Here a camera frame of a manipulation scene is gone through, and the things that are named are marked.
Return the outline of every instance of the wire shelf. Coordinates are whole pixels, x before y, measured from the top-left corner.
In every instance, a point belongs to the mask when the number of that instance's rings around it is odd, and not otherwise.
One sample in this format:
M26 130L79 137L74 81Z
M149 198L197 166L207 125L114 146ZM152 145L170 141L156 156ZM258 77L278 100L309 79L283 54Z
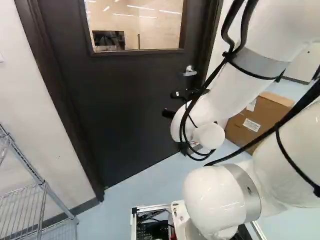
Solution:
M76 240L77 225L66 219L42 230L41 240Z
M33 184L0 197L0 239L20 240L32 236L40 240L47 185Z
M8 148L11 145L11 139L8 135L0 136L0 166L4 161Z

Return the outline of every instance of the floor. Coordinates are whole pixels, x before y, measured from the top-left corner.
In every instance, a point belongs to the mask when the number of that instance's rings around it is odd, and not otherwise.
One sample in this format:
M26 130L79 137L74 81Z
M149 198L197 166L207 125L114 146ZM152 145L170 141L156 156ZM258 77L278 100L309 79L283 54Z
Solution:
M267 90L298 101L310 85L281 80ZM129 240L131 239L130 210L141 205L169 204L181 200L182 185L186 175L206 162L224 157L238 147L226 140L204 162L196 162L177 153L147 168L105 191L105 201L78 216L79 240ZM250 159L247 153L233 158L231 162ZM319 235L320 209L295 208L285 213L260 219L262 231L269 240L311 239ZM258 238L249 228L252 238Z

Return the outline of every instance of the glass pane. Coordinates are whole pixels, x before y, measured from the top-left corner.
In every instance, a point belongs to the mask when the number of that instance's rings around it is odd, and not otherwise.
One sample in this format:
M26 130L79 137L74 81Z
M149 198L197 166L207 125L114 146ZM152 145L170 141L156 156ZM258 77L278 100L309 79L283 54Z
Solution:
M178 49L184 0L85 0L95 52Z

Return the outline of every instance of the silver door handle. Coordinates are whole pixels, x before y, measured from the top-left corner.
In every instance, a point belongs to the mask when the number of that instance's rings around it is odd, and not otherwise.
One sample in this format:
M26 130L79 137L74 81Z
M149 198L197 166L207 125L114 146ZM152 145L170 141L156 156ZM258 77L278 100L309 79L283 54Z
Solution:
M186 67L185 72L183 73L183 76L189 77L189 76L194 76L197 75L197 71L194 70L192 65L189 65Z

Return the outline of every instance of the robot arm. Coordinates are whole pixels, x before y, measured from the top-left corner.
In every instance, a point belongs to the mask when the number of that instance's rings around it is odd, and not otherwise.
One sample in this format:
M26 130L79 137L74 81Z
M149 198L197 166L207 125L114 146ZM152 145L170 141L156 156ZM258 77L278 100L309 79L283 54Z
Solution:
M277 77L304 48L320 39L319 8L320 3L314 0L260 0L250 21L247 44L233 62L253 74ZM198 128L188 119L187 139L199 141L208 149L219 147L225 135L214 122L241 112L272 82L225 64L210 92L192 108L189 115ZM171 123L171 136L176 142L180 142L185 110L182 106Z
M320 2L314 0L260 0L250 21L245 48L233 59L235 66L226 63L210 92L198 99L189 114L198 128L188 119L187 139L183 140L197 140L209 149L219 147L225 136L214 122L243 110L301 50L319 41L319 10ZM183 106L171 124L176 142L180 142L184 113ZM319 186L320 103L287 122L279 135L290 158ZM192 223L208 240L231 238L238 225L291 206L320 207L314 188L288 162L275 133L257 148L253 161L191 172L183 196Z

